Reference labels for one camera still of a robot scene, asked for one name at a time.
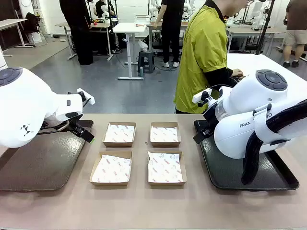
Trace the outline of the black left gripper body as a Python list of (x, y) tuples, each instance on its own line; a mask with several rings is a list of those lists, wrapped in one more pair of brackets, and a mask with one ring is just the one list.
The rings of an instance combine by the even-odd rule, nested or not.
[(69, 121), (69, 131), (79, 138), (83, 138), (87, 134), (87, 130), (80, 126), (75, 120)]

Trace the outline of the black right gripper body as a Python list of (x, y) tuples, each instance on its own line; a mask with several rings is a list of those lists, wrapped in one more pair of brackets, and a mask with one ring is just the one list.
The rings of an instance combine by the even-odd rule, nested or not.
[(205, 123), (201, 125), (202, 126), (202, 129), (200, 131), (200, 134), (202, 136), (201, 141), (211, 137), (214, 134), (215, 127), (218, 124), (218, 119), (215, 115), (215, 108), (216, 106), (211, 106), (203, 114), (205, 118)]

